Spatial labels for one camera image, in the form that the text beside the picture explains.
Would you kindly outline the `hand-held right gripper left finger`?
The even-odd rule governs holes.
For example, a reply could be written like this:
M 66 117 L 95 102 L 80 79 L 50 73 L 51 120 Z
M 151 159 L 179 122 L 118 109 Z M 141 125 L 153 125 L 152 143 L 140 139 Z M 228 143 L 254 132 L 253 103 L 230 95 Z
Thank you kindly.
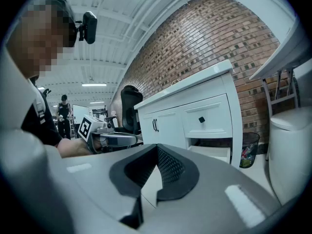
M 114 164 L 145 150 L 147 145 L 124 149 L 112 153 L 79 156 L 63 159 L 68 172 L 93 203 L 118 222 L 138 228 L 156 210 L 158 190 L 158 167 L 148 165 L 148 160 L 136 161 L 129 170 Z M 127 175 L 135 174 L 143 179 L 135 197 L 123 195 L 111 181 L 128 188 Z

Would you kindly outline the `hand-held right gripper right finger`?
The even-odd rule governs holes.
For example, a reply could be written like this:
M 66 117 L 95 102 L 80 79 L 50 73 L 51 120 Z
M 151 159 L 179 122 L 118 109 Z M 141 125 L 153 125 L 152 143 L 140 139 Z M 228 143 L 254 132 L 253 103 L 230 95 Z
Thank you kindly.
M 144 234 L 241 234 L 281 207 L 258 183 L 213 157 L 158 145 L 156 166 L 163 189 L 178 191 L 183 177 L 194 187 L 180 199 L 158 200 Z

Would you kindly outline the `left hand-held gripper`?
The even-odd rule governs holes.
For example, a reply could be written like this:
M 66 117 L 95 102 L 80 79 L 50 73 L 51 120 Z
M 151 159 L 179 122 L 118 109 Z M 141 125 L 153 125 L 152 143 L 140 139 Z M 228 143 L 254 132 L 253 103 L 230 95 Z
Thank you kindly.
M 113 133 L 111 123 L 85 115 L 78 129 L 79 135 L 87 143 L 89 151 L 97 154 L 93 148 L 93 139 L 97 137 L 97 143 L 101 146 L 128 147 L 138 143 L 137 135 L 128 133 Z

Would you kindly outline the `short white drawer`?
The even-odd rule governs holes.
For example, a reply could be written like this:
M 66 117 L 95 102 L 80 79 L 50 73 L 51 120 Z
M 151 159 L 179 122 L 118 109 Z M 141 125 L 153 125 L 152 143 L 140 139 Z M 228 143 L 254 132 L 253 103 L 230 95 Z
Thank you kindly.
M 210 156 L 226 163 L 231 162 L 231 149 L 230 147 L 203 147 L 191 145 L 188 147 L 189 151 L 198 153 L 205 156 Z

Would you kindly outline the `person's left forearm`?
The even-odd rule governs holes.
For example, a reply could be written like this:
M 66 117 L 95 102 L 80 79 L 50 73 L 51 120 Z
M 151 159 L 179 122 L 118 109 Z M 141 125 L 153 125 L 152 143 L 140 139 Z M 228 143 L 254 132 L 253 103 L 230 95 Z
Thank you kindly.
M 57 149 L 62 158 L 88 156 L 93 154 L 89 151 L 87 143 L 82 138 L 73 140 L 64 138 L 59 142 Z

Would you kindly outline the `tall white drawer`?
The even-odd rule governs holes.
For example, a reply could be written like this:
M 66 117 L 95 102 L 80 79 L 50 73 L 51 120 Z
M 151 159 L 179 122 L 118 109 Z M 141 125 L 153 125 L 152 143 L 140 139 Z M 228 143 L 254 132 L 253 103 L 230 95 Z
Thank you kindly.
M 185 137 L 231 138 L 232 120 L 226 95 L 193 102 L 180 107 Z

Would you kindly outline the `person's left hand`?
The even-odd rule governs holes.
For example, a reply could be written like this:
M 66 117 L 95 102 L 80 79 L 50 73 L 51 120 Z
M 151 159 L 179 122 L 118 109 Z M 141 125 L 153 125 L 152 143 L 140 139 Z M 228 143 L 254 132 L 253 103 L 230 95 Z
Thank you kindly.
M 93 148 L 97 154 L 105 153 L 107 151 L 107 141 L 105 137 L 96 136 L 93 139 Z

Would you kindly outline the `white cabinet door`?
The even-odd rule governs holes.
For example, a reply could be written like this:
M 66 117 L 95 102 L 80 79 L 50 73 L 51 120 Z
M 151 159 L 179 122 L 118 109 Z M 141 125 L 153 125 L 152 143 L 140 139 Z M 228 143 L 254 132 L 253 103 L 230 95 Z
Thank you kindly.
M 157 134 L 153 127 L 153 116 L 143 117 L 140 120 L 141 133 L 144 144 L 156 144 Z
M 186 138 L 182 120 L 177 110 L 164 110 L 157 114 L 158 142 L 182 149 L 186 148 Z

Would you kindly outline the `black office chair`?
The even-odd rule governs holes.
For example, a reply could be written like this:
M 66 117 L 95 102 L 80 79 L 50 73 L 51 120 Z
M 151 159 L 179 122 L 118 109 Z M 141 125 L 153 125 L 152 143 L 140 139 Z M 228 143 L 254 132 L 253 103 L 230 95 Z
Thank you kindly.
M 141 133 L 141 127 L 137 119 L 138 111 L 134 109 L 134 106 L 143 101 L 143 95 L 132 85 L 125 86 L 120 95 L 122 102 L 122 126 L 116 127 L 114 125 L 113 119 L 117 118 L 116 116 L 107 117 L 106 121 L 115 132 L 138 135 Z

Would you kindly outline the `white board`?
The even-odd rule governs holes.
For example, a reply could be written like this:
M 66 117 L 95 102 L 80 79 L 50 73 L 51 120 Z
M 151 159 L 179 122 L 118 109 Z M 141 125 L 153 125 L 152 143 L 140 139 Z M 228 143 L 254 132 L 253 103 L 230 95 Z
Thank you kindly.
M 73 120 L 74 124 L 81 124 L 85 115 L 89 115 L 89 107 L 73 104 Z

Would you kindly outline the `white toilet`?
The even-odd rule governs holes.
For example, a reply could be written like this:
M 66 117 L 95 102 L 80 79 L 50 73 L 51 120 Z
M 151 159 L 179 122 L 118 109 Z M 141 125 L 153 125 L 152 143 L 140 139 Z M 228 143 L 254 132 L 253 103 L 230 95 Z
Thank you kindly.
M 312 106 L 270 118 L 269 176 L 282 205 L 300 195 L 312 176 Z

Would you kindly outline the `person's torso in black shirt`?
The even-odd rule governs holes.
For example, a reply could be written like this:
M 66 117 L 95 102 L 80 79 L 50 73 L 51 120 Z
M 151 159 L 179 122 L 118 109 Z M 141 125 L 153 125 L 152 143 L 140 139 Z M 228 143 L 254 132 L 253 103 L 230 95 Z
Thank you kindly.
M 54 125 L 46 101 L 46 96 L 36 86 L 38 78 L 39 75 L 29 79 L 36 98 L 24 119 L 21 128 L 38 137 L 43 144 L 57 147 L 62 138 Z

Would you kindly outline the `white vanity cabinet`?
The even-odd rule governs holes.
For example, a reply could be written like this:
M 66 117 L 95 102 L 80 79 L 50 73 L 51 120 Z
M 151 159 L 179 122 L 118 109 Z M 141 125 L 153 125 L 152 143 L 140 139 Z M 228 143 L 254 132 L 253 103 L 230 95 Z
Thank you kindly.
M 226 95 L 229 103 L 233 136 L 230 164 L 239 167 L 242 152 L 242 116 L 239 99 L 232 78 L 233 67 L 229 60 L 219 62 L 209 68 L 199 71 L 182 81 L 169 86 L 163 91 L 149 97 L 135 106 L 138 118 L 153 116 L 164 110 L 177 110 L 181 117 L 181 106 L 204 99 Z M 213 138 L 186 138 L 186 148 L 198 140 Z

